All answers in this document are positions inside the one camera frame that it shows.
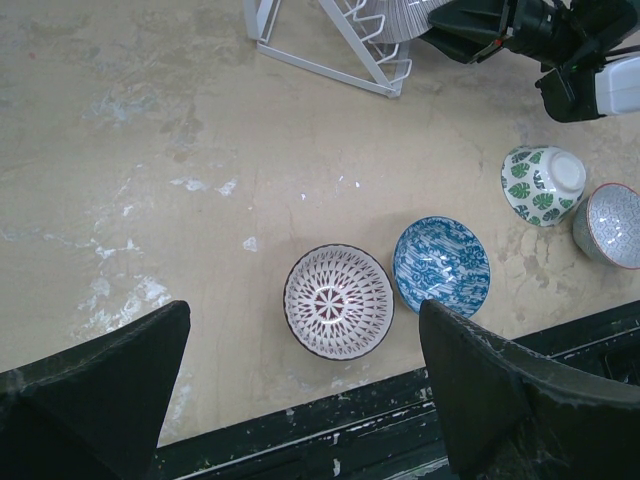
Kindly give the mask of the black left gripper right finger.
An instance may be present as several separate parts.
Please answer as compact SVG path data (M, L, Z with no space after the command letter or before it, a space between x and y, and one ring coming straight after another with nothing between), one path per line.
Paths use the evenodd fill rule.
M435 300L419 335L462 479L636 479L639 389L566 366Z

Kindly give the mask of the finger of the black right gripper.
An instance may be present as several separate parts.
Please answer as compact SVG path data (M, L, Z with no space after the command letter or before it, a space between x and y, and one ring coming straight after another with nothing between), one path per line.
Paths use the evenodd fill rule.
M482 63L503 49L495 42L481 44L437 28L431 28L419 39L461 64Z
M508 1L459 0L433 10L429 22L443 30L506 30L509 15Z

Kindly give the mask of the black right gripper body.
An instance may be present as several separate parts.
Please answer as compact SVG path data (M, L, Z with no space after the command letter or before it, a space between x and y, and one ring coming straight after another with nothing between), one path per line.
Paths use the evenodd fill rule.
M557 67L579 47L580 37L562 1L508 1L502 46L512 53Z

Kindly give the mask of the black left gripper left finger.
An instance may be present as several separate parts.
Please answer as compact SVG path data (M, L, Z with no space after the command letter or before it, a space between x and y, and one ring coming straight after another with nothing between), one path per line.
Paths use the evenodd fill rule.
M190 331L169 304L1 375L4 479L143 479Z

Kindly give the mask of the purple striped bowl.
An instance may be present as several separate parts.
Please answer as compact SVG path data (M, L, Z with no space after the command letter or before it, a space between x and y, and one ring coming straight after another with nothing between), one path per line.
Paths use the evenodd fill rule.
M440 0L373 0L364 7L367 16L384 17L381 32L372 38L374 43L403 43L428 32L432 25L429 14L447 4Z

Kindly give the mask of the white wire dish rack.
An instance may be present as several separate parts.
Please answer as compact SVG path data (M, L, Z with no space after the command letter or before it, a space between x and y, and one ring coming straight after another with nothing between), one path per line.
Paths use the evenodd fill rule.
M274 60L387 98L412 71L407 42L386 41L387 15L366 1L244 1L247 35Z

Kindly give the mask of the green leaf pattern bowl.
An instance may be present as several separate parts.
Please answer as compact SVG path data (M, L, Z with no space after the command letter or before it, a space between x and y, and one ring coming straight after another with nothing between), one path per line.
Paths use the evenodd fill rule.
M511 208L538 227L561 223L581 200L586 181L583 162L556 146L518 146L501 168L501 186Z

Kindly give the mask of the blue floral pattern bowl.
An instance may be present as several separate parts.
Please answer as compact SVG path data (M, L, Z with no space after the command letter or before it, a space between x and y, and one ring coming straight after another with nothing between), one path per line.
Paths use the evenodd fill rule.
M425 300L436 300L470 318L490 289L488 255L464 224L444 216L413 222L400 235L392 272L401 299L414 313Z

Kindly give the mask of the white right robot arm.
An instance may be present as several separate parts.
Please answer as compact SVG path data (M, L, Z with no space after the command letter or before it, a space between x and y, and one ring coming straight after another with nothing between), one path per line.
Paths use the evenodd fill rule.
M461 64L502 50L536 60L547 114L557 122L596 120L639 109L636 1L449 1L428 15L421 40Z

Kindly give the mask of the maroon lattice pattern bowl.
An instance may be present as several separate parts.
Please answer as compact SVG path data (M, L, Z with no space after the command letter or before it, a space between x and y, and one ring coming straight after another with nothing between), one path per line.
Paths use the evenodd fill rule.
M283 287L287 326L310 353L351 361L376 349L395 313L394 292L381 264L366 251L327 244L305 253Z

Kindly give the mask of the grey bowl red rim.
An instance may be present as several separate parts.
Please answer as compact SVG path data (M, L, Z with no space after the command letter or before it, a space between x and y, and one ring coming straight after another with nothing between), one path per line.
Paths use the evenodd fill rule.
M639 269L639 194L620 183L597 187L577 208L574 242L591 260Z

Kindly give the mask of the black table front rail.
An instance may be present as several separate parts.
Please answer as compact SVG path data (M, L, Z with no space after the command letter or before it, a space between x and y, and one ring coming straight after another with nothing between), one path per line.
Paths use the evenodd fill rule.
M580 370L639 382L639 304L522 336ZM150 479L450 479L427 372L214 430L157 450Z

